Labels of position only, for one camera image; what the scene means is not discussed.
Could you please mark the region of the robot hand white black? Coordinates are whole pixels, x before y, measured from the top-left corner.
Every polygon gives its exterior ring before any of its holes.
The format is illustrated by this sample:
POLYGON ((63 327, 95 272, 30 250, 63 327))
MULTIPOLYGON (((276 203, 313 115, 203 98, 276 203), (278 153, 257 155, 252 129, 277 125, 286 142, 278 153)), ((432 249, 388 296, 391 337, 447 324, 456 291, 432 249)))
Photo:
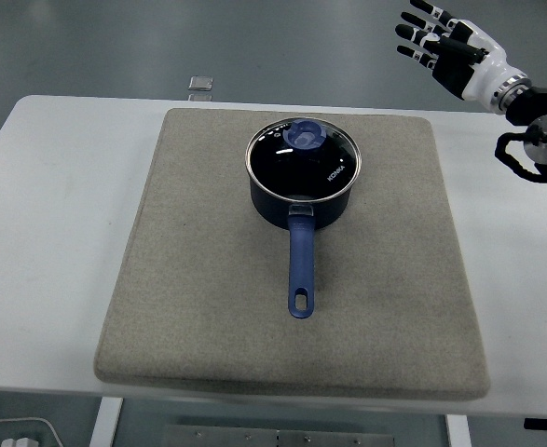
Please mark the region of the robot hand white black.
POLYGON ((430 70, 452 95, 502 114, 507 95, 531 87, 529 77, 507 62, 503 47, 476 24, 427 1, 411 5, 424 15, 401 14, 395 32, 408 44, 397 51, 430 70))

